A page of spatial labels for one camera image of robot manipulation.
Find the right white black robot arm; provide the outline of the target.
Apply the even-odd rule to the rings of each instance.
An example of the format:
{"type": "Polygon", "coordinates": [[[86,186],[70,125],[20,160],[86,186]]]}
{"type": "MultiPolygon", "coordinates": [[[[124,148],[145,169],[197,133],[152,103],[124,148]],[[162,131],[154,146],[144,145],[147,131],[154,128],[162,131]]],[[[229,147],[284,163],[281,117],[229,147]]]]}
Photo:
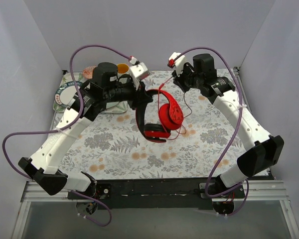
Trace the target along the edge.
{"type": "Polygon", "coordinates": [[[244,180],[277,164],[284,140],[279,135],[272,136],[257,122],[243,105],[238,87],[228,78],[217,75],[210,54],[195,55],[190,64],[184,55],[174,52],[168,65],[174,69],[174,84],[185,93],[198,89],[225,116],[234,128],[234,136],[240,138],[245,149],[236,164],[218,175],[213,183],[206,182],[206,197],[229,197],[244,180]]]}

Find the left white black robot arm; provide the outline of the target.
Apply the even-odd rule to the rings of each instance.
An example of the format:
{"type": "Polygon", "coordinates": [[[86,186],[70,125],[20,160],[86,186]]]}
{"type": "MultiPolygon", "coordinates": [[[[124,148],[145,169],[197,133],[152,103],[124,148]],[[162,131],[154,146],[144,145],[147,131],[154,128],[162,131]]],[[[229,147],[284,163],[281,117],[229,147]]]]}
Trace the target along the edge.
{"type": "Polygon", "coordinates": [[[82,98],[74,95],[56,126],[56,133],[48,137],[40,149],[29,158],[18,162],[25,173],[49,195],[61,190],[78,191],[85,199],[95,196],[97,181],[86,172],[66,172],[59,164],[79,135],[106,109],[107,103],[128,102],[131,108],[149,103],[142,80],[150,73],[144,63],[130,67],[126,83],[116,78],[118,68],[113,63],[100,63],[93,71],[93,78],[80,87],[82,98]]]}

